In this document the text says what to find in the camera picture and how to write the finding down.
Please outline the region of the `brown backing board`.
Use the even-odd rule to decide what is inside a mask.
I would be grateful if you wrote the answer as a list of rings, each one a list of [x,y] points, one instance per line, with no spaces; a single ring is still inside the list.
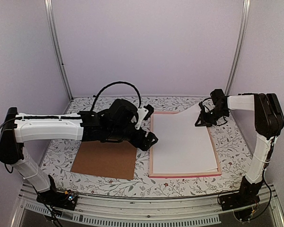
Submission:
[[[71,167],[71,172],[132,180],[137,148],[129,142],[82,142]]]

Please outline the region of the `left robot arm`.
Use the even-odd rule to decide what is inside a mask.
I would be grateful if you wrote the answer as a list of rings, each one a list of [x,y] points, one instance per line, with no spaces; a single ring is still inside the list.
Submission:
[[[31,115],[18,113],[17,108],[11,107],[0,126],[0,162],[15,168],[50,205],[57,205],[61,200],[71,201],[74,197],[70,192],[58,192],[53,178],[31,159],[25,151],[25,142],[54,139],[128,141],[135,148],[147,151],[158,138],[143,130],[141,124],[153,112],[151,105],[136,107],[124,99],[116,99],[108,109],[99,112],[90,109],[64,115]]]

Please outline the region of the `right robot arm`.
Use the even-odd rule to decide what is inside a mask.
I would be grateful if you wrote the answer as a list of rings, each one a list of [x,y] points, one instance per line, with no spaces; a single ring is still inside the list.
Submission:
[[[196,127],[217,125],[220,118],[225,119],[231,110],[254,112],[254,125],[257,141],[251,165],[241,180],[238,193],[219,197],[223,210],[248,206],[260,201],[258,193],[269,166],[275,143],[284,127],[284,115],[275,93],[243,93],[226,96],[222,89],[210,93],[214,108],[209,109],[202,102],[198,104],[200,114],[195,122]]]

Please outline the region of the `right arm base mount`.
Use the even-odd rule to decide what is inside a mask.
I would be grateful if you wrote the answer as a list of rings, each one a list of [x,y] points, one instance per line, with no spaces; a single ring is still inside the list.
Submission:
[[[258,195],[243,197],[237,192],[219,195],[217,201],[222,210],[226,211],[257,204],[260,202],[260,198]]]

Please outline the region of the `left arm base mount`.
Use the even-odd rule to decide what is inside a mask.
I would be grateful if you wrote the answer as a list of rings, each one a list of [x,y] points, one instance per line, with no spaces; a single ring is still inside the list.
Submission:
[[[66,210],[75,210],[78,201],[78,195],[70,190],[65,192],[57,192],[48,190],[37,194],[37,202],[62,208]]]

